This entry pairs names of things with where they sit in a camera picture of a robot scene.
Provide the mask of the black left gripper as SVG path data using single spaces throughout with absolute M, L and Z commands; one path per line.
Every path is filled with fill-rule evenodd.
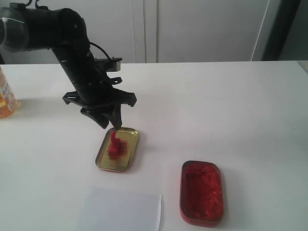
M 63 96 L 64 102 L 81 106 L 81 114 L 92 119 L 101 128 L 106 128 L 109 123 L 114 128 L 121 128 L 121 105 L 127 104 L 133 107 L 137 102 L 134 93 L 113 87 L 122 82 L 121 77 L 78 77 L 71 79 L 71 82 L 75 91 L 66 93 Z

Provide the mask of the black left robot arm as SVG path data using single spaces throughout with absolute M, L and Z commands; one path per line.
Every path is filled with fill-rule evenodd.
M 50 10 L 25 3 L 10 3 L 0 10 L 0 46 L 8 52 L 51 50 L 74 86 L 63 96 L 100 127 L 122 126 L 121 106 L 134 106 L 134 93 L 115 88 L 120 77 L 108 72 L 120 70 L 120 58 L 94 58 L 84 19 L 69 8 Z

